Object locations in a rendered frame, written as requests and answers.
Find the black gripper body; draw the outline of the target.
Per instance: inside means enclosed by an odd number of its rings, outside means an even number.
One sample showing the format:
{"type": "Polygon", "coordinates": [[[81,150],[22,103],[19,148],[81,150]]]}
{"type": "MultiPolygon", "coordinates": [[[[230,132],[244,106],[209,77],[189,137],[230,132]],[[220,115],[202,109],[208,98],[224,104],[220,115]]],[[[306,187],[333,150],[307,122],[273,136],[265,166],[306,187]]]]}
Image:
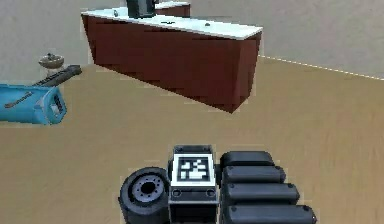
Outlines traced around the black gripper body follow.
{"type": "Polygon", "coordinates": [[[125,224],[170,224],[166,170],[145,167],[125,179],[118,202],[125,224]]]}

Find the dark red kitchen counter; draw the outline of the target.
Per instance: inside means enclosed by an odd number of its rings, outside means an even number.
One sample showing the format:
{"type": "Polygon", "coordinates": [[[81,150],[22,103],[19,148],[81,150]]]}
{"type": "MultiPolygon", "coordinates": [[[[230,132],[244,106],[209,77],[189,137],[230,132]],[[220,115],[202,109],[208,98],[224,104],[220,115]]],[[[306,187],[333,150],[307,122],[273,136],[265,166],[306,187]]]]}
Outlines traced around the dark red kitchen counter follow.
{"type": "Polygon", "coordinates": [[[81,14],[94,63],[232,113],[250,96],[263,29],[124,7],[81,14]]]}

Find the black long bar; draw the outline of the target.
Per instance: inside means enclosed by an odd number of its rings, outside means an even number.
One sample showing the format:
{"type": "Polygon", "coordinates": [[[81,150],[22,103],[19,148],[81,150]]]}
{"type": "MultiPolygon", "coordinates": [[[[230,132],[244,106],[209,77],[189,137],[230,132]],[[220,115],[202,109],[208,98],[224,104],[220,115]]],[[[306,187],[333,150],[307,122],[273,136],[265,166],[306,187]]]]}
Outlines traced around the black long bar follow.
{"type": "Polygon", "coordinates": [[[40,80],[35,83],[35,86],[45,86],[52,87],[58,86],[63,82],[71,79],[73,76],[80,75],[82,73],[82,69],[80,65],[70,65],[67,68],[46,77],[43,80],[40,80]]]}

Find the beige round bowl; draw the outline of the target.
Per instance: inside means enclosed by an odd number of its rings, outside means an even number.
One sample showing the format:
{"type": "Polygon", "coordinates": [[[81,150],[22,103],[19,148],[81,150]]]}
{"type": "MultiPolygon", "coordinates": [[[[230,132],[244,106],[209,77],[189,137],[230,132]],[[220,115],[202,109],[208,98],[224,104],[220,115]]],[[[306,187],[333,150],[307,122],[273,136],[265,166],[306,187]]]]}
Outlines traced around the beige round bowl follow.
{"type": "Polygon", "coordinates": [[[64,57],[61,55],[55,55],[53,53],[48,53],[43,56],[38,63],[46,69],[59,69],[64,64],[64,57]]]}

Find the black coffee machine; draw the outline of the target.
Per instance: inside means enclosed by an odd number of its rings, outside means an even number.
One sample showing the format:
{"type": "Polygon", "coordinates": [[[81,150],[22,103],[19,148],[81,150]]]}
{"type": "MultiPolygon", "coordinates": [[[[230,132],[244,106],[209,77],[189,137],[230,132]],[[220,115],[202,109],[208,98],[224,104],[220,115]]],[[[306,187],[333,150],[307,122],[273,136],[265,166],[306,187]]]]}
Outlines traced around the black coffee machine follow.
{"type": "Polygon", "coordinates": [[[126,3],[130,18],[151,18],[156,15],[158,0],[126,0],[126,3]]]}

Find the dark red cupboard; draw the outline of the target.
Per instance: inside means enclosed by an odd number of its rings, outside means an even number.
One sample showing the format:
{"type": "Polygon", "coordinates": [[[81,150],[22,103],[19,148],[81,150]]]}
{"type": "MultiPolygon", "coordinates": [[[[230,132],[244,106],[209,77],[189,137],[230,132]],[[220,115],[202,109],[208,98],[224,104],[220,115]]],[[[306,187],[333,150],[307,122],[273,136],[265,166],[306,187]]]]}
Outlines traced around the dark red cupboard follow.
{"type": "Polygon", "coordinates": [[[189,17],[191,4],[189,2],[167,1],[155,4],[155,11],[160,15],[189,17]]]}

